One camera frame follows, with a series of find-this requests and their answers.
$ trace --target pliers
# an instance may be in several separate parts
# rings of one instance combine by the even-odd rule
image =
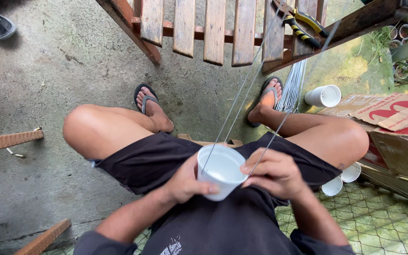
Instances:
[[[280,12],[278,13],[279,15],[287,15],[283,20],[283,24],[289,24],[292,28],[292,31],[298,36],[298,38],[309,43],[314,48],[320,48],[320,42],[316,40],[312,35],[304,31],[303,28],[298,25],[296,19],[306,22],[314,29],[315,32],[319,33],[322,38],[327,38],[329,36],[329,33],[319,23],[319,21],[315,20],[313,17],[306,13],[298,11],[297,8],[292,9],[288,4],[286,4],[285,0],[281,2],[279,2],[279,0],[272,0],[272,3],[276,8],[280,9]]]

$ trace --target fingernail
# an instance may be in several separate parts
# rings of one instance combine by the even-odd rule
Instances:
[[[244,188],[246,188],[248,186],[250,186],[250,183],[249,182],[244,182],[244,183],[242,183],[241,188],[244,189]]]
[[[248,167],[246,166],[245,163],[243,163],[243,164],[240,166],[240,171],[241,171],[242,173],[248,172]]]
[[[210,194],[218,194],[220,193],[220,188],[218,188],[218,186],[210,186],[208,191]]]

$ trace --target person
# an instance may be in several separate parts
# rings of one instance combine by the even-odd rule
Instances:
[[[252,123],[273,130],[285,113],[273,109],[281,81],[270,78]],[[134,239],[151,235],[145,255],[184,254],[353,254],[344,233],[313,194],[368,149],[366,132],[350,119],[290,114],[250,177],[220,202],[212,183],[196,180],[200,145],[167,134],[172,121],[145,84],[135,94],[143,113],[117,107],[81,105],[64,120],[66,142],[134,194],[144,194],[107,217],[77,241],[75,255],[121,255],[136,250]],[[274,134],[235,148],[248,174]],[[277,206],[292,205],[298,229],[290,239],[275,218]]]

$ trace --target foot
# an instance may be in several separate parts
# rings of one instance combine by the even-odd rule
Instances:
[[[137,106],[140,110],[142,110],[143,99],[145,96],[156,98],[156,96],[154,96],[148,88],[142,87],[141,91],[136,96]],[[152,121],[155,122],[158,130],[163,132],[171,132],[174,130],[173,122],[168,118],[168,116],[163,112],[163,109],[156,102],[152,100],[146,101],[145,112],[146,116],[150,117]]]
[[[275,87],[276,94],[278,96],[277,100],[280,101],[281,84],[278,82],[277,79],[273,79],[269,82],[269,84],[267,85],[267,87],[265,87],[265,89],[268,89],[270,87]],[[260,113],[265,110],[273,109],[274,106],[275,106],[275,93],[273,91],[269,91],[267,94],[261,97],[258,104],[248,114],[248,120],[252,123],[258,122],[257,119]]]

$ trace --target yellow-black handle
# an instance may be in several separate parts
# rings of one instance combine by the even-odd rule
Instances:
[[[325,28],[319,23],[319,21],[315,20],[313,17],[309,16],[306,13],[298,11],[297,8],[294,9],[294,17],[298,20],[305,21],[307,24],[313,27],[314,31],[318,32],[321,37],[327,38],[329,36],[328,32]]]
[[[313,36],[305,32],[297,23],[294,16],[287,16],[283,21],[284,24],[289,24],[292,28],[292,31],[298,36],[298,38],[309,43],[314,48],[320,49],[320,43]]]

